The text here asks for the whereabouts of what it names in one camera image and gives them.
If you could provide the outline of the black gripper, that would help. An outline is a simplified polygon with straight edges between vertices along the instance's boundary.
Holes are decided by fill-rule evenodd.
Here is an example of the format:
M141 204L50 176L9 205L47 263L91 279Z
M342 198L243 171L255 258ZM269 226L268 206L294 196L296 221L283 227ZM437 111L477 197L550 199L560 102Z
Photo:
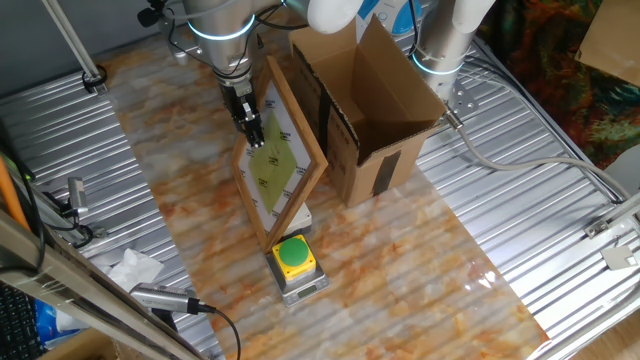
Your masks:
M238 79L219 77L218 81L224 105L231 114L236 129L245 133L252 148L262 147L265 140L252 76Z

